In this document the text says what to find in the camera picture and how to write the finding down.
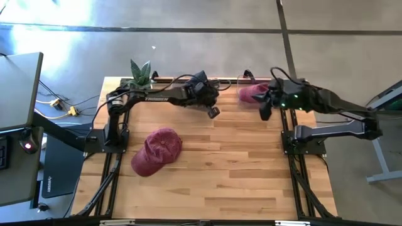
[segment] concrete floor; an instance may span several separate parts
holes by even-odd
[[[275,0],[10,0],[0,22],[104,27],[280,29]],[[282,0],[292,30],[402,30],[399,0]],[[364,105],[402,79],[402,36],[290,35],[298,77]],[[41,80],[78,102],[99,94],[103,77],[130,76],[129,59],[151,60],[160,75],[205,70],[210,76],[236,77],[249,68],[269,76],[269,68],[287,68],[281,34],[135,33],[0,30],[0,52],[42,51]],[[93,107],[97,99],[82,104]],[[56,111],[38,106],[50,116]],[[318,121],[338,116],[317,114]],[[89,122],[90,116],[60,121]],[[402,170],[401,121],[381,123],[384,155],[391,170]],[[402,179],[368,185],[381,172],[371,142],[352,137],[328,139],[327,161],[341,217],[401,225]],[[0,222],[62,217],[70,196],[44,200],[51,210],[36,213],[27,203],[0,208]]]

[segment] gray desk leg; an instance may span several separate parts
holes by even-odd
[[[367,177],[366,178],[367,182],[372,183],[372,182],[376,182],[376,181],[385,181],[385,180],[402,178],[402,171],[389,172],[387,162],[385,162],[385,159],[384,159],[383,150],[381,149],[381,146],[379,145],[379,138],[373,140],[372,144],[374,145],[374,149],[376,150],[378,161],[379,161],[379,164],[381,165],[381,169],[383,170],[383,173]]]

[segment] green plant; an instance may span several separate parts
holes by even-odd
[[[151,73],[151,62],[146,62],[141,69],[137,64],[130,60],[131,62],[131,73],[133,74],[133,79],[129,80],[127,84],[132,85],[134,88],[148,88],[150,87],[152,81],[149,78]]]

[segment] wooden plank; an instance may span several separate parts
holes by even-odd
[[[120,79],[105,78],[99,105],[119,85]],[[259,106],[239,102],[236,86],[220,93],[217,107],[221,114],[214,120],[195,107],[144,102],[133,107],[114,218],[296,218],[288,159],[281,145],[279,111],[274,110],[269,121],[261,121]],[[297,116],[299,124],[315,125],[312,113],[297,111]],[[102,128],[106,121],[107,110],[102,108],[95,127]],[[164,127],[174,129],[183,140],[180,157],[150,177],[138,176],[131,168],[131,158],[151,132]],[[104,154],[95,154],[84,163],[72,213],[79,212],[99,187],[104,159]],[[306,163],[312,190],[336,215],[324,163],[316,156],[306,156]],[[301,197],[305,203],[303,191]]]

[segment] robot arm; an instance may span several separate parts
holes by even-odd
[[[355,136],[359,139],[373,140],[382,135],[373,110],[342,100],[334,92],[316,87],[305,79],[283,80],[277,78],[268,85],[264,94],[253,96],[261,103],[259,112],[266,121],[271,116],[271,108],[314,110],[323,114],[341,114],[354,119],[348,124],[311,128],[296,126],[293,140],[308,142],[315,138],[335,136]]]
[[[182,87],[175,87],[168,90],[118,88],[107,94],[106,98],[110,100],[110,102],[107,104],[109,120],[104,128],[105,144],[113,145],[120,141],[121,132],[118,126],[119,116],[129,111],[139,102],[169,102],[182,107],[200,105],[208,109],[208,116],[211,119],[219,115],[219,109],[214,107],[217,97],[219,96],[218,90],[207,81],[204,82],[204,80],[201,79],[195,80],[197,82],[189,82]],[[127,101],[124,101],[123,97],[116,98],[118,95],[126,92],[129,92]]]

